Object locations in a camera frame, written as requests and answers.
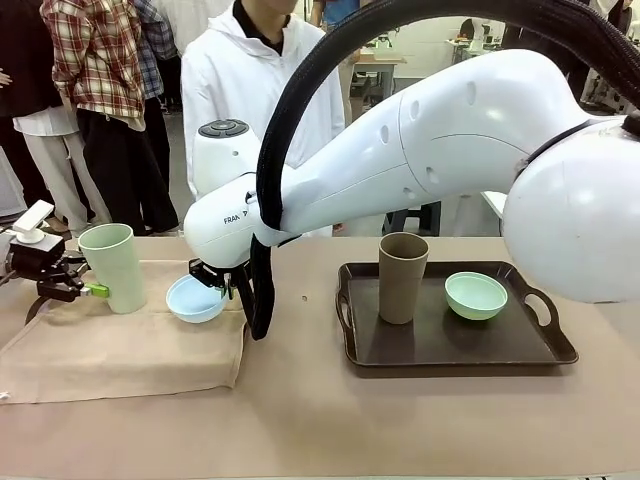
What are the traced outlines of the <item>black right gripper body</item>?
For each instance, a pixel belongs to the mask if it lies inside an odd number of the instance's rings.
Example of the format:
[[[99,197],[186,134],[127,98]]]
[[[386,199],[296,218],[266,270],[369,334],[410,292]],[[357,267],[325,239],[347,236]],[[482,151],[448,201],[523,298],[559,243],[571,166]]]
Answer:
[[[191,259],[188,269],[189,274],[207,288],[226,290],[229,286],[230,269],[212,267],[201,259]]]

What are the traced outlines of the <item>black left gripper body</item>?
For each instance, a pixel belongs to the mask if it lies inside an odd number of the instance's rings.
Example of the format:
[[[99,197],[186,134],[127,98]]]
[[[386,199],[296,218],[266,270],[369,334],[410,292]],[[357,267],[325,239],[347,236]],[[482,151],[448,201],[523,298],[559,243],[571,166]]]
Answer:
[[[39,281],[58,273],[59,262],[65,251],[65,243],[36,246],[12,243],[9,247],[7,266],[18,278]]]

